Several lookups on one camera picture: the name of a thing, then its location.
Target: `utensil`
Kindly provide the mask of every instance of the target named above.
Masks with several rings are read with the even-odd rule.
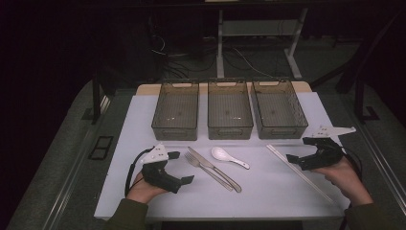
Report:
[[[242,191],[241,186],[239,186],[232,178],[230,178],[228,175],[226,175],[224,172],[222,172],[220,169],[218,169],[216,166],[210,163],[210,161],[206,160],[194,149],[190,147],[188,147],[188,149],[191,152],[191,154],[200,162],[202,166],[210,168],[214,170],[216,173],[220,174],[225,180],[227,180],[227,182],[231,184],[231,186],[233,186],[233,188],[237,191],[237,193],[241,193]]]
[[[250,165],[248,165],[247,163],[245,163],[243,161],[235,159],[226,150],[224,150],[220,147],[212,148],[212,156],[217,160],[234,162],[234,163],[239,164],[240,166],[244,167],[247,170],[250,169]]]
[[[300,172],[296,167],[290,164],[285,157],[272,145],[266,146],[269,150],[271,150],[275,155],[277,155],[281,161],[286,164],[291,170],[293,170],[298,176],[300,176],[307,184],[309,184],[315,191],[317,191],[321,196],[323,196],[326,200],[328,200],[332,204],[338,205],[332,198],[330,198],[323,190],[321,190],[317,185],[315,185],[307,176],[305,176],[302,172]]]
[[[233,190],[233,187],[231,187],[227,182],[225,182],[224,180],[222,180],[220,177],[216,176],[214,173],[208,171],[206,168],[204,168],[200,162],[193,156],[191,155],[189,152],[185,154],[186,159],[188,159],[188,162],[195,166],[195,167],[199,167],[200,169],[202,169],[204,172],[206,172],[207,174],[209,174],[212,178],[214,178],[218,183],[220,183],[222,186],[224,186],[224,188],[228,189],[229,191]]]

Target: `black cable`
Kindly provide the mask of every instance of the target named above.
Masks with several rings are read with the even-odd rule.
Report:
[[[345,147],[340,147],[341,149],[344,150],[348,150],[349,152],[352,153],[352,155],[354,155],[357,160],[358,160],[358,164],[355,162],[355,160],[353,159],[353,157],[351,155],[349,155],[348,153],[345,154],[344,156],[350,161],[350,163],[352,164],[352,166],[354,167],[355,173],[357,174],[359,180],[362,182],[362,162],[361,159],[359,158],[359,156],[355,153],[355,151],[345,148]],[[340,224],[340,228],[339,230],[345,230],[347,227],[347,219],[343,218],[343,221]]]
[[[164,68],[164,70],[166,70],[167,72],[169,72],[169,78],[170,78],[170,73],[172,73],[173,75],[177,76],[178,79],[183,79],[183,77],[181,75],[179,75],[178,73],[172,71],[169,68]]]
[[[179,68],[174,68],[174,67],[171,67],[171,66],[168,66],[168,68],[169,68],[171,71],[176,71],[176,72],[179,73],[181,76],[185,77],[185,79],[188,79],[188,78],[189,78],[189,74],[183,73]]]
[[[171,70],[167,69],[167,72],[168,72],[168,79],[172,79],[173,76],[175,76],[175,78],[182,79],[182,76],[176,74],[175,72],[173,72]]]
[[[152,147],[151,149],[145,149],[142,152],[140,152],[140,154],[138,154],[138,156],[135,158],[134,162],[130,165],[129,170],[128,170],[128,175],[125,181],[125,189],[124,189],[124,195],[127,196],[129,191],[131,190],[132,186],[130,186],[131,184],[131,178],[132,178],[132,174],[134,173],[134,169],[135,169],[135,164],[137,164],[138,159],[140,159],[140,157],[142,155],[144,155],[144,153],[146,152],[150,152],[154,149],[155,147]]]
[[[206,70],[212,68],[213,64],[215,63],[215,56],[214,56],[214,58],[212,59],[212,62],[209,64],[209,66],[204,67],[203,69],[199,69],[199,70],[190,69],[190,68],[188,68],[187,66],[185,66],[185,65],[183,65],[183,64],[181,64],[181,63],[175,62],[175,61],[171,61],[170,63],[179,65],[179,66],[181,66],[182,68],[184,68],[185,70],[188,70],[188,71],[191,71],[191,72],[204,72],[204,71],[206,71]]]
[[[144,178],[143,178],[143,177],[141,177],[141,179],[139,179],[139,180],[135,181],[135,182],[134,182],[134,184],[132,184],[132,185],[131,185],[131,187],[129,188],[129,190],[131,190],[131,189],[132,189],[132,187],[134,187],[134,185],[138,184],[138,182],[142,181],[143,179],[144,179]]]
[[[176,71],[178,71],[178,72],[181,72],[182,74],[184,74],[184,72],[182,72],[182,70],[185,70],[186,71],[186,76],[189,76],[189,69],[188,68],[175,68],[175,67],[172,67],[172,66],[170,66],[170,65],[168,65],[168,68],[170,69],[170,70],[176,70]]]
[[[224,47],[223,47],[223,50],[224,50],[224,53],[231,51],[231,54],[233,55],[233,58],[244,59],[244,58],[237,52],[237,48],[234,47],[234,46],[230,46],[230,47],[224,46]],[[253,52],[252,54],[248,54],[248,55],[247,55],[247,54],[244,54],[244,56],[245,56],[245,57],[252,57],[252,56],[254,56],[255,54],[256,54],[256,52]]]
[[[275,35],[274,37],[277,39],[277,41],[272,41],[271,44],[265,45],[264,48],[271,48],[277,45],[284,44],[284,41],[278,35]]]

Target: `human hand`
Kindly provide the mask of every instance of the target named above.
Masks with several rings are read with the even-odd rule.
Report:
[[[160,194],[167,193],[168,191],[152,186],[144,180],[143,174],[138,172],[134,179],[134,183],[128,195],[127,199],[132,199],[140,203],[149,203],[154,197]]]
[[[337,186],[341,193],[351,201],[352,206],[373,203],[370,194],[346,157],[335,165],[315,169],[312,172],[323,174],[326,180]]]

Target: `knife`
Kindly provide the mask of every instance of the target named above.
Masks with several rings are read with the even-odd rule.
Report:
[[[228,175],[226,175],[224,172],[222,172],[220,169],[218,169],[216,166],[214,166],[210,161],[206,160],[203,156],[201,156],[197,151],[194,149],[188,147],[189,151],[191,154],[196,157],[197,160],[199,160],[200,164],[202,164],[204,167],[210,168],[220,174],[225,180],[227,180],[233,188],[237,191],[237,193],[241,193],[242,189],[241,186],[239,186],[232,178],[230,178]]]

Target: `cable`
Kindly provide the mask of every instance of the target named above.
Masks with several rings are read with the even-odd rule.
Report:
[[[175,67],[169,66],[169,65],[168,65],[168,68],[169,68],[170,70],[176,70],[176,71],[182,73],[182,75],[186,75],[187,77],[189,76],[189,71],[190,71],[190,70],[189,70],[188,68],[175,68]]]
[[[251,68],[239,68],[239,67],[235,66],[235,65],[227,58],[226,53],[223,53],[223,58],[227,61],[227,63],[228,63],[229,65],[231,65],[232,67],[236,68],[237,70],[243,70],[243,71],[251,70]]]
[[[189,54],[177,54],[177,55],[168,55],[168,58],[181,58],[181,57],[186,57]]]
[[[161,47],[161,50],[160,51],[163,51],[164,50],[164,48],[165,48],[165,40],[161,37],[161,36],[159,36],[159,35],[153,35],[154,37],[158,37],[158,38],[160,38],[161,40],[162,40],[162,47]]]
[[[258,72],[258,73],[260,73],[260,74],[262,74],[262,75],[264,75],[264,76],[268,76],[268,77],[273,78],[271,75],[265,74],[265,73],[261,72],[260,70],[254,68],[254,66],[252,66],[252,64],[247,60],[247,58],[245,58],[245,56],[244,56],[242,53],[239,52],[238,49],[236,49],[236,48],[233,48],[233,49],[236,50],[236,51],[242,56],[242,58],[244,58],[245,62],[247,62],[247,64],[248,64],[254,71],[256,71],[256,72]]]
[[[131,190],[132,186],[130,186],[131,184],[131,178],[132,178],[132,174],[134,173],[134,169],[135,169],[135,164],[137,164],[138,159],[140,159],[140,157],[142,155],[144,155],[144,153],[150,152],[154,149],[155,147],[152,147],[151,149],[145,149],[142,152],[140,152],[140,154],[138,154],[138,156],[135,158],[134,162],[130,165],[129,170],[128,170],[128,175],[125,181],[125,189],[124,189],[124,195],[127,196],[129,191]]]
[[[288,64],[287,65],[281,65],[279,63],[279,53],[276,53],[276,55],[275,55],[275,72],[274,72],[274,76],[280,75],[282,77],[286,77],[287,76],[286,73],[278,72],[278,66],[287,67],[287,66],[290,66],[290,65],[288,65]]]
[[[141,177],[141,179],[139,179],[139,180],[135,181],[135,182],[134,182],[134,184],[132,184],[132,185],[131,185],[131,187],[129,188],[129,190],[131,190],[131,189],[132,189],[132,187],[134,187],[134,185],[138,184],[138,182],[142,181],[143,179],[144,179],[144,178],[143,178],[143,177]]]
[[[238,52],[236,52],[234,47],[230,47],[228,49],[230,49],[230,52],[227,51],[228,53],[230,53],[230,57],[248,61],[250,63],[250,65],[253,65],[253,63],[249,59],[244,59]]]
[[[358,164],[355,162],[354,158],[353,158],[351,155],[346,154],[347,159],[348,159],[348,160],[351,162],[351,164],[354,166],[355,172],[357,173],[359,180],[362,182],[362,171],[363,171],[363,167],[362,167],[362,161],[361,161],[361,159],[359,158],[359,156],[358,156],[353,150],[348,149],[348,148],[345,148],[345,147],[341,147],[341,148],[344,149],[344,150],[348,150],[349,152],[351,152],[352,155],[355,156],[355,158],[357,159]]]
[[[164,54],[164,53],[161,53],[161,52],[158,52],[158,51],[156,51],[156,50],[151,50],[153,53],[155,53],[155,54],[158,54],[158,55],[163,55],[163,56],[167,56],[167,54]]]
[[[191,71],[191,72],[204,72],[204,71],[206,71],[206,70],[212,68],[213,64],[215,63],[215,56],[214,56],[214,58],[212,59],[211,63],[210,63],[207,67],[205,67],[205,68],[203,68],[203,69],[199,69],[199,70],[190,69],[190,68],[188,68],[187,66],[185,66],[185,65],[183,65],[183,64],[181,64],[181,63],[175,62],[175,61],[171,61],[170,63],[179,65],[179,66],[181,66],[182,68],[184,68],[184,69],[187,70],[187,71]]]
[[[170,67],[170,66],[169,66],[169,68],[170,68],[172,71],[177,71],[180,75],[182,75],[183,77],[185,77],[185,79],[188,79],[188,78],[189,78],[189,74],[187,75],[187,74],[183,73],[182,71],[180,71],[180,70],[177,69],[177,68],[173,68],[173,67]]]
[[[178,79],[182,79],[182,76],[176,74],[175,72],[173,72],[173,71],[171,71],[171,70],[169,70],[169,69],[165,69],[165,70],[167,71],[167,75],[168,75],[168,77],[167,77],[166,79],[172,79],[172,77],[170,76],[170,74],[175,75]]]
[[[170,66],[166,66],[166,68],[164,67],[164,70],[166,70],[167,72],[172,73],[173,75],[177,76],[178,79],[183,79],[183,78],[186,78],[186,79],[187,79],[187,78],[188,78],[188,76],[187,76],[185,73],[183,73],[182,71],[177,70],[177,69],[175,69],[175,68],[171,68]]]
[[[283,36],[283,23],[284,23],[284,20],[280,20],[279,22],[278,22],[278,36],[279,37],[282,37]],[[274,73],[274,75],[275,76],[277,76],[278,75],[278,67],[280,66],[280,63],[279,63],[279,54],[278,53],[276,53],[276,57],[275,57],[275,73]]]
[[[239,45],[239,44],[227,44],[227,45],[223,45],[223,49],[230,49],[230,50],[234,50],[235,48],[236,48],[236,46],[237,47],[239,47],[239,48],[242,48],[242,49],[246,49],[246,48],[249,48],[249,46],[247,45],[247,44],[245,44],[246,43],[246,41],[244,41],[244,44],[241,44],[241,45]],[[244,56],[245,57],[252,57],[252,56],[254,56],[254,55],[256,55],[257,54],[257,52],[252,52],[251,54],[245,54]]]

